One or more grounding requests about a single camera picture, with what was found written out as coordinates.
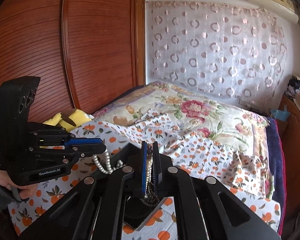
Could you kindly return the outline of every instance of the human hand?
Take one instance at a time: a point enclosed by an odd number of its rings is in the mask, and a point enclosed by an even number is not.
[[[6,187],[8,190],[11,190],[11,186],[21,189],[21,191],[19,192],[21,199],[26,199],[35,196],[35,193],[37,192],[37,188],[38,188],[38,183],[28,185],[28,186],[18,186],[12,182],[12,180],[10,179],[6,171],[1,171],[1,170],[0,170],[0,185]]]

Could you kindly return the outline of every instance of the wall hanging fabric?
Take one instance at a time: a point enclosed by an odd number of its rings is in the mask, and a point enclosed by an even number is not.
[[[287,57],[275,17],[198,1],[153,1],[150,7],[156,78],[267,107]]]

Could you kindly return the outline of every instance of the red-brown wood panel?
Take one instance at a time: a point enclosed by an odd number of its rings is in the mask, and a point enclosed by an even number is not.
[[[5,0],[0,6],[0,84],[40,76],[29,120],[42,122],[73,103],[63,64],[62,0]]]
[[[63,0],[62,15],[69,85],[92,113],[135,84],[134,1]]]

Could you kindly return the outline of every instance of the purple blanket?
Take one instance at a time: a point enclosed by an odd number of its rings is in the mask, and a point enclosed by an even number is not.
[[[272,199],[280,203],[281,219],[278,233],[281,235],[286,203],[285,163],[277,123],[272,118],[267,117],[267,119],[270,121],[270,126],[266,128],[269,168],[274,175],[275,189]]]

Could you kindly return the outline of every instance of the silver rivet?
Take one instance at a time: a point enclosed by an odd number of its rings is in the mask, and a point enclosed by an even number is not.
[[[133,169],[132,169],[131,166],[124,166],[124,167],[122,168],[122,170],[123,170],[123,172],[125,172],[125,173],[129,173],[129,172],[131,172]]]
[[[84,178],[83,182],[87,185],[90,185],[94,182],[94,178],[93,177],[86,177],[86,178]]]
[[[212,176],[209,176],[206,178],[206,181],[209,183],[209,184],[215,184],[217,182],[217,180],[212,177]]]
[[[178,172],[178,168],[172,166],[172,167],[169,167],[169,168],[168,168],[168,171],[169,171],[170,173],[177,173],[177,172]]]

